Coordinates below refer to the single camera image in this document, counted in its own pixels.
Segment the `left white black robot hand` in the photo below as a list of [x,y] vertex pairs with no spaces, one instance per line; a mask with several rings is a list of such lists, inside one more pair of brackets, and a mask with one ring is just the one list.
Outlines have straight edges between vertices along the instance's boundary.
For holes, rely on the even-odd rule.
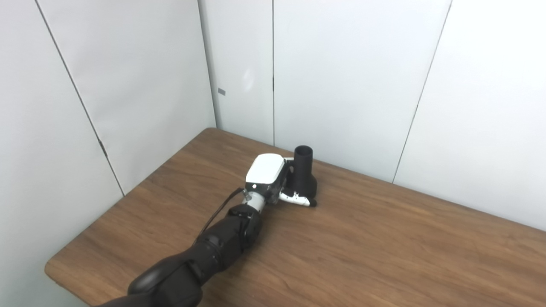
[[312,163],[311,156],[258,155],[246,175],[244,204],[258,212],[278,201],[316,207],[318,183],[312,175]]

